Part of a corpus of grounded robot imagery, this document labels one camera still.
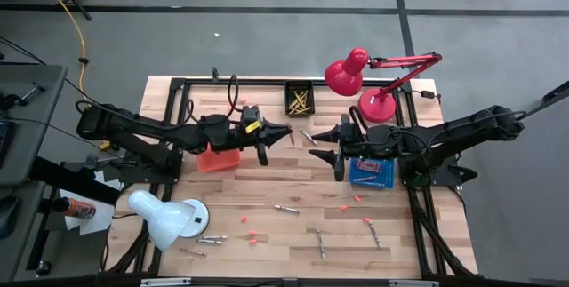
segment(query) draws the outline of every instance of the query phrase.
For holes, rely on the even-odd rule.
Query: wooden tabletop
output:
[[[170,80],[170,76],[148,78],[141,115],[163,119]],[[431,79],[412,80],[412,86],[414,90],[436,91]],[[195,116],[228,111],[225,86],[192,86],[190,97],[196,105]],[[173,201],[195,198],[204,202],[211,213],[205,234],[227,235],[229,239],[222,246],[216,246],[179,238],[163,253],[160,275],[420,278],[409,200],[398,175],[392,190],[336,182],[331,166],[309,154],[308,150],[314,146],[299,133],[299,128],[311,134],[332,129],[341,114],[346,114],[348,107],[357,103],[358,95],[342,97],[327,87],[315,87],[316,113],[310,118],[286,116],[284,98],[282,86],[241,86],[239,89],[241,104],[258,104],[261,115],[270,122],[290,122],[293,126],[295,145],[288,137],[277,142],[267,151],[268,166],[260,166],[256,151],[247,148],[235,170],[200,173],[196,171],[196,157],[185,154]],[[420,125],[431,126],[443,121],[436,99],[424,99],[416,92],[413,98]],[[237,113],[232,117],[238,119]],[[395,124],[395,118],[389,124]],[[318,148],[335,147],[323,142],[318,144]],[[148,190],[148,185],[132,186],[129,192],[141,188]],[[441,236],[466,268],[476,272],[461,202],[448,188],[433,187],[432,190]],[[132,212],[126,203],[128,194],[117,203],[116,215]],[[354,200],[355,195],[361,202]],[[301,214],[275,210],[274,204],[293,207]],[[341,211],[342,205],[348,209]],[[243,216],[248,218],[246,223],[241,222]],[[363,217],[373,220],[383,245],[381,251]],[[131,245],[140,232],[140,224],[139,217],[113,221],[108,236],[108,267]],[[250,230],[258,233],[255,245],[248,242]],[[322,233],[326,260],[320,257],[316,230]],[[432,243],[428,238],[425,242],[429,264],[435,268]],[[204,251],[208,255],[193,256],[180,248]],[[145,269],[151,251],[152,248],[148,248]]]

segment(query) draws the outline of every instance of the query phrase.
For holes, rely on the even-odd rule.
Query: red desk lamp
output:
[[[362,116],[370,122],[382,123],[395,114],[395,100],[391,92],[425,69],[435,65],[442,58],[440,54],[432,52],[420,56],[371,59],[365,49],[355,48],[346,60],[336,60],[326,69],[325,81],[333,91],[340,95],[353,96],[362,88],[362,69],[365,65],[369,65],[371,69],[417,67],[405,77],[394,80],[389,86],[379,90],[365,91],[360,96],[357,106]]]

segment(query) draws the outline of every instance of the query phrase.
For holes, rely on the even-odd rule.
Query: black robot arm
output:
[[[517,112],[491,106],[475,114],[432,127],[367,127],[357,107],[331,131],[312,136],[314,140],[337,142],[339,152],[312,149],[309,153],[322,158],[334,168],[337,181],[344,179],[344,159],[396,158],[405,160],[411,172],[423,174],[441,166],[443,161],[487,140],[514,140],[524,129]]]
[[[172,125],[111,104],[89,104],[82,111],[76,128],[81,137],[108,140],[159,170],[172,167],[177,154],[165,144],[149,144],[136,135],[171,142],[190,154],[201,154],[208,145],[214,152],[256,147],[260,164],[267,165],[265,147],[292,132],[287,125],[273,124],[261,118],[257,106],[240,109],[239,122],[230,121],[225,115],[209,115],[202,116],[196,124]]]

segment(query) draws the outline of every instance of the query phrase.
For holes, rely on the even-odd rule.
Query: gray floor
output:
[[[53,0],[0,0],[53,3]],[[396,0],[87,0],[90,4],[147,4],[248,7],[395,8]],[[405,0],[414,9],[567,9],[569,0]],[[396,15],[308,14],[136,14],[93,13],[93,21],[76,17],[84,31],[91,60],[84,84],[95,99],[136,111],[150,75],[321,76],[332,61],[354,46],[375,56],[402,56],[405,49]],[[443,95],[445,118],[466,116],[501,104],[527,108],[567,80],[564,60],[569,44],[568,18],[429,17],[409,18],[416,53],[440,52],[442,63],[421,77],[435,78]],[[67,16],[60,12],[0,12],[0,35],[12,39],[52,64],[70,69],[77,81],[80,45]],[[23,60],[0,46],[10,60]],[[401,76],[401,71],[366,71],[366,76]],[[72,132],[78,95],[65,87],[52,123]],[[55,162],[81,159],[93,148],[49,131],[41,154]],[[463,164],[476,167],[479,150],[464,154]],[[500,212],[509,193],[489,193],[483,181],[465,186],[469,228],[480,273],[525,281],[529,277],[566,279],[556,259],[529,261],[524,246],[512,239],[516,230]],[[46,258],[54,276],[95,272],[104,235],[88,240],[77,232],[55,235]],[[560,245],[567,250],[567,243]],[[20,278],[31,277],[20,273]]]

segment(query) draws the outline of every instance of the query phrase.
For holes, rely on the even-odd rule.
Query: bottle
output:
[[[65,216],[79,219],[91,219],[97,208],[92,203],[81,202],[73,198],[58,198],[53,201],[52,210],[63,212]]]

